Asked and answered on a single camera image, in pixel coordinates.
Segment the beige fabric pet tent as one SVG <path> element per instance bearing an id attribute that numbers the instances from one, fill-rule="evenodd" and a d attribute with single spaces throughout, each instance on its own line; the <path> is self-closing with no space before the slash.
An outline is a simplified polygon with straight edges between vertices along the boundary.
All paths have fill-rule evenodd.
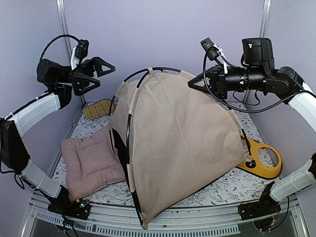
<path id="1" fill-rule="evenodd" d="M 143 229 L 249 159 L 235 112 L 190 88 L 193 78 L 149 68 L 115 93 L 108 126 Z"/>

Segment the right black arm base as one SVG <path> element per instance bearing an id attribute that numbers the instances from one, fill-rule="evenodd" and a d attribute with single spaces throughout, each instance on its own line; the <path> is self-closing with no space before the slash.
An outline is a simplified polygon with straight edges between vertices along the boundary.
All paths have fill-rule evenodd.
<path id="1" fill-rule="evenodd" d="M 249 220 L 269 214 L 276 214 L 276 217 L 270 218 L 269 221 L 265 221 L 263 224 L 256 225 L 256 228 L 262 232 L 275 229 L 277 227 L 276 223 L 279 220 L 279 212 L 281 211 L 279 201 L 275 201 L 270 196 L 271 188 L 274 183 L 275 181 L 271 182 L 264 188 L 259 200 L 254 202 L 244 201 L 238 206 L 238 213 L 240 214 L 242 220 Z"/>

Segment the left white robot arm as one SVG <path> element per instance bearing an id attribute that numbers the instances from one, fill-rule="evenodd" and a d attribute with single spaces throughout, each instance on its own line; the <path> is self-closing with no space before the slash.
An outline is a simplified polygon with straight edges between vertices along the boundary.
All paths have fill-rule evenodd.
<path id="1" fill-rule="evenodd" d="M 55 199 L 54 206 L 62 214 L 70 214 L 73 203 L 68 190 L 33 163 L 22 141 L 24 135 L 50 114 L 66 107 L 72 95 L 82 96 L 100 86 L 99 77 L 113 73 L 115 66 L 93 57 L 81 62 L 74 59 L 70 66 L 62 66 L 49 59 L 40 59 L 37 66 L 38 82 L 47 90 L 26 105 L 0 119 L 0 163 L 12 173 L 20 188 L 23 181 Z"/>

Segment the black tent pole one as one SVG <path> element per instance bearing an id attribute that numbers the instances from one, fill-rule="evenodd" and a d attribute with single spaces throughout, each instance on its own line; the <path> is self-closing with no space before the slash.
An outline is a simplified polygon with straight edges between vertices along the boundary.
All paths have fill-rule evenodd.
<path id="1" fill-rule="evenodd" d="M 175 68 L 153 67 L 153 71 L 156 71 L 156 70 L 159 70 L 161 72 L 163 70 L 173 71 L 173 72 L 177 72 L 177 73 L 181 72 L 181 70 L 175 69 Z M 139 88 L 141 83 L 143 82 L 144 78 L 150 73 L 149 69 L 142 69 L 142 70 L 139 70 L 139 71 L 129 75 L 126 79 L 124 79 L 124 82 L 127 82 L 129 79 L 131 79 L 132 77 L 134 77 L 140 73 L 145 73 L 145 74 L 141 77 L 140 82 L 136 86 L 136 88 Z M 125 162 L 126 165 L 131 163 L 130 159 L 131 159 L 131 155 L 132 155 L 132 150 L 131 150 L 132 149 L 132 132 L 131 132 L 132 117 L 133 117 L 133 115 L 131 113 L 128 113 L 127 127 L 126 127 L 126 162 Z M 133 198 L 136 213 L 137 213 L 138 219 L 140 221 L 140 225 L 142 226 L 144 221 L 143 221 L 142 216 L 141 216 L 141 207 L 140 207 L 140 202 L 139 202 L 139 199 L 137 196 L 137 192 L 136 192 L 136 189 L 132 189 L 132 184 L 131 184 L 132 178 L 128 178 L 128 181 L 129 181 L 129 189 L 130 189 L 130 192 L 131 192 L 131 195 Z"/>

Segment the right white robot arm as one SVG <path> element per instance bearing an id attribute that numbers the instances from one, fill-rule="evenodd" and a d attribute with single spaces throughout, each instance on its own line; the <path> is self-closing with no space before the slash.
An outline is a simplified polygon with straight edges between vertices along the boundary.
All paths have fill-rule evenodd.
<path id="1" fill-rule="evenodd" d="M 291 67 L 275 68 L 272 42 L 269 38 L 242 40 L 241 66 L 228 62 L 223 50 L 210 38 L 201 41 L 205 51 L 202 73 L 190 80 L 192 89 L 209 94 L 215 101 L 232 108 L 225 100 L 229 91 L 261 91 L 275 94 L 279 101 L 253 114 L 265 112 L 281 103 L 289 105 L 316 129 L 316 96 L 302 77 Z"/>

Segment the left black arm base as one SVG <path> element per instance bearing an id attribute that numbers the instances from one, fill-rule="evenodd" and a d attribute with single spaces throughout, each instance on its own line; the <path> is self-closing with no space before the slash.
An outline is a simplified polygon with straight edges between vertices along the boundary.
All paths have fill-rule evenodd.
<path id="1" fill-rule="evenodd" d="M 64 187 L 60 186 L 60 192 L 56 198 L 44 194 L 44 196 L 50 202 L 48 210 L 57 214 L 60 214 L 63 218 L 64 228 L 69 227 L 75 230 L 75 221 L 70 220 L 69 218 L 77 218 L 81 220 L 87 220 L 90 214 L 91 205 L 88 204 L 84 208 L 80 208 L 76 200 L 71 201 L 69 198 L 69 191 Z"/>

